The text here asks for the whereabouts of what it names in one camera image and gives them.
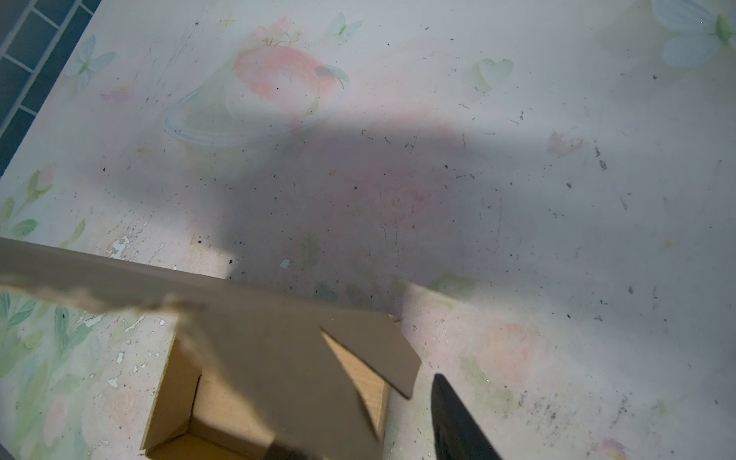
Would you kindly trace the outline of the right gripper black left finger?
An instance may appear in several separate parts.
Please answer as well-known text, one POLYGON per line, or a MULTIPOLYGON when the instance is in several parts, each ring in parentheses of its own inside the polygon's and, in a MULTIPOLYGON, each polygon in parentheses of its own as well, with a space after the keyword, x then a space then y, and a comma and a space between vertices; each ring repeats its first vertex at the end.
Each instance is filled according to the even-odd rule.
POLYGON ((263 460, 311 460, 311 458, 308 454, 273 442, 264 454, 263 460))

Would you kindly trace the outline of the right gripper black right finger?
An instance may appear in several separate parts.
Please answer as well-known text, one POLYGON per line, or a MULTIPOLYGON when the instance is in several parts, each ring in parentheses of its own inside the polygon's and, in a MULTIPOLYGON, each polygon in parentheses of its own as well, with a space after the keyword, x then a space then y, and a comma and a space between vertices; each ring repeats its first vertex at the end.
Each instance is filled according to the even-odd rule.
POLYGON ((434 448, 439 460, 501 460, 447 378, 435 374, 430 395, 434 448))

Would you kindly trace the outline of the brown cardboard paper box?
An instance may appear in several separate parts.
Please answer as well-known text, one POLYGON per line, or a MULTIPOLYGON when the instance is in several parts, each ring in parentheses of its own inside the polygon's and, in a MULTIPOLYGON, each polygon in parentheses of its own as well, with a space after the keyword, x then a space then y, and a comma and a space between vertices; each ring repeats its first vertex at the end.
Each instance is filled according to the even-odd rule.
POLYGON ((410 399, 421 358, 394 319, 210 276, 5 239, 1 286, 95 314, 173 311, 189 350, 251 403, 277 439, 330 459, 383 454, 338 344, 410 399))

